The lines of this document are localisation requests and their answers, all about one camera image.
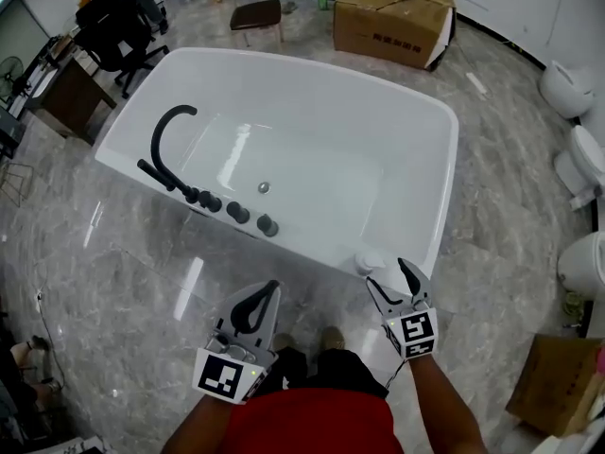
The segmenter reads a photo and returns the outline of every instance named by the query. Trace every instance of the wooden stool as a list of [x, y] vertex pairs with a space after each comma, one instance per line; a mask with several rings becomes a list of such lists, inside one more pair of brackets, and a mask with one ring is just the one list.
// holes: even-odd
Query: wooden stool
[[237, 7], [229, 24], [232, 32], [242, 32], [246, 46], [250, 47], [246, 30], [272, 26], [277, 46], [282, 51], [282, 6], [279, 0], [266, 0]]

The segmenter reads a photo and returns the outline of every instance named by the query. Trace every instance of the green bottle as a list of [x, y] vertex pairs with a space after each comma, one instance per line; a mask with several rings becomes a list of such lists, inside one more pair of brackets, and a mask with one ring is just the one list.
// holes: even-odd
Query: green bottle
[[320, 10], [328, 10], [328, 0], [318, 0], [318, 7]]

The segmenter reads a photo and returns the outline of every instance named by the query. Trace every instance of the red shirt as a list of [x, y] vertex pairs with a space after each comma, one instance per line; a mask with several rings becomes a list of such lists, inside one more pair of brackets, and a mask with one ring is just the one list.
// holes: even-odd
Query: red shirt
[[223, 454], [403, 454], [387, 402], [366, 393], [291, 389], [233, 409]]

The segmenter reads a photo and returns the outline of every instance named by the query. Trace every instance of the black faucet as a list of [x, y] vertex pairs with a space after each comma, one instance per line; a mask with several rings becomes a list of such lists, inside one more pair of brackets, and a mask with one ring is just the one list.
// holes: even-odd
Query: black faucet
[[193, 106], [182, 104], [181, 106], [172, 108], [166, 114], [164, 114], [164, 116], [160, 118], [160, 121], [158, 121], [151, 138], [151, 161], [155, 165], [155, 168], [145, 160], [139, 160], [137, 163], [139, 168], [145, 171], [145, 173], [151, 178], [160, 182], [169, 192], [175, 188], [178, 188], [189, 203], [195, 203], [198, 201], [199, 190], [197, 190], [195, 187], [184, 184], [179, 177], [177, 177], [166, 167], [166, 165], [164, 165], [164, 162], [160, 157], [160, 141], [162, 140], [162, 133], [164, 132], [165, 127], [174, 117], [178, 116], [179, 114], [191, 114], [192, 116], [195, 116], [197, 113], [198, 110]]

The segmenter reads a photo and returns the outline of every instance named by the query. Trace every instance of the wooden desk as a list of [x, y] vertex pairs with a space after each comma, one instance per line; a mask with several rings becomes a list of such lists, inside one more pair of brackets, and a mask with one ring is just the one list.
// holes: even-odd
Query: wooden desk
[[86, 133], [86, 124], [101, 101], [111, 108], [116, 106], [95, 80], [69, 59], [39, 96], [27, 100], [25, 107], [63, 138], [77, 136], [92, 145], [95, 140]]

